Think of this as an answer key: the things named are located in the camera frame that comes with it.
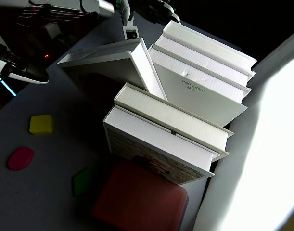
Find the table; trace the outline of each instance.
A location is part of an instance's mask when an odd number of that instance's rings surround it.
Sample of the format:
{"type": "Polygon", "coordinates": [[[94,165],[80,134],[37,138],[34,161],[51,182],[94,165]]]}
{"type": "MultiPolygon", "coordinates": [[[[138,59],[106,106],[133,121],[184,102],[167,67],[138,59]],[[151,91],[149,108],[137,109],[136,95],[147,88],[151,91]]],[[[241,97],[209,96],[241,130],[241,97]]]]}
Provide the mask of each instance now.
{"type": "MultiPolygon", "coordinates": [[[[164,28],[137,14],[134,25],[147,47],[164,28]]],[[[122,22],[116,13],[69,51],[123,39],[122,22]]],[[[55,64],[47,71],[49,84],[29,84],[0,110],[0,231],[106,230],[80,214],[80,200],[72,196],[71,190],[71,178],[84,167],[96,168],[99,176],[109,167],[111,156],[103,117],[55,64]],[[54,132],[32,135],[28,132],[29,119],[41,114],[53,116],[54,132]],[[94,137],[87,136],[90,130],[94,137]],[[26,169],[11,171],[6,167],[7,160],[21,146],[33,149],[35,157],[26,169]]],[[[183,185],[189,194],[183,231],[193,228],[205,183],[206,180],[199,180],[183,185]]]]}

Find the yellow square object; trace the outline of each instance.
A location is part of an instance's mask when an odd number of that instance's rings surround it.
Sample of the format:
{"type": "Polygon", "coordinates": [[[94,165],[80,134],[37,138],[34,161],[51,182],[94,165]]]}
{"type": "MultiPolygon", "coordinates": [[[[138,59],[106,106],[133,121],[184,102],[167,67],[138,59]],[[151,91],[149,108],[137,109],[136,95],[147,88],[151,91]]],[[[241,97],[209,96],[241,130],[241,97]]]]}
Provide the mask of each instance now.
{"type": "Polygon", "coordinates": [[[35,135],[52,133],[52,116],[34,115],[30,119],[29,131],[35,135]]]}

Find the stack of books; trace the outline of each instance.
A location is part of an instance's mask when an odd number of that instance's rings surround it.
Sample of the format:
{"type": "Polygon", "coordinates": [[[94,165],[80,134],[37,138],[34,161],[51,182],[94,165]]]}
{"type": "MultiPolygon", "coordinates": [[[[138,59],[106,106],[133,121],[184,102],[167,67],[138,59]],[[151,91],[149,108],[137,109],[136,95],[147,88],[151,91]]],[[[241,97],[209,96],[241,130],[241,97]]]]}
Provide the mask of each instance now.
{"type": "Polygon", "coordinates": [[[83,90],[91,73],[124,84],[103,122],[111,153],[184,184],[213,176],[211,163],[229,154],[234,133],[223,127],[247,109],[255,62],[170,22],[149,50],[131,39],[68,54],[58,65],[83,90]]]}

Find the pink oval object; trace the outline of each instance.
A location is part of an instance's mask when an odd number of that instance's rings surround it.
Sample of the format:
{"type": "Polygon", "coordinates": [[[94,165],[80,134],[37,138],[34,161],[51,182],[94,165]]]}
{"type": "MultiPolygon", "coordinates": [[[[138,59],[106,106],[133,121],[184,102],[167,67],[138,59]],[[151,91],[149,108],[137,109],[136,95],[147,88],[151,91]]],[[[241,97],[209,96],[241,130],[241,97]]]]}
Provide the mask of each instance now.
{"type": "Polygon", "coordinates": [[[32,149],[22,147],[17,149],[9,158],[8,167],[11,170],[22,170],[32,161],[34,152],[32,149]]]}

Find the blue light strip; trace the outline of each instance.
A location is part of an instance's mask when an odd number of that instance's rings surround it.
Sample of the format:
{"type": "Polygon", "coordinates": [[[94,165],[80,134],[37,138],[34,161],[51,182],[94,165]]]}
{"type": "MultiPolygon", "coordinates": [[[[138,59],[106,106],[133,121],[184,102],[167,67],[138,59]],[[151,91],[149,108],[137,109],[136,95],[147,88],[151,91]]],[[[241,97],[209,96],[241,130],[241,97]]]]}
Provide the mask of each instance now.
{"type": "Polygon", "coordinates": [[[1,79],[1,77],[0,82],[6,87],[6,89],[8,89],[9,92],[11,92],[13,96],[16,96],[15,92],[1,79]]]}

